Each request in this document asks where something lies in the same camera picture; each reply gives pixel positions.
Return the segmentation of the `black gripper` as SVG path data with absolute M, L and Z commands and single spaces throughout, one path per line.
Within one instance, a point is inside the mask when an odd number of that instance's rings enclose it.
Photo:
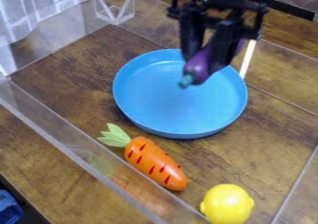
M 261 37 L 266 13 L 266 4 L 249 0 L 171 0 L 169 16 L 181 24 L 185 60 L 202 49 L 205 29 L 217 28 L 209 41 L 209 71 L 226 67 L 239 53 L 242 38 Z

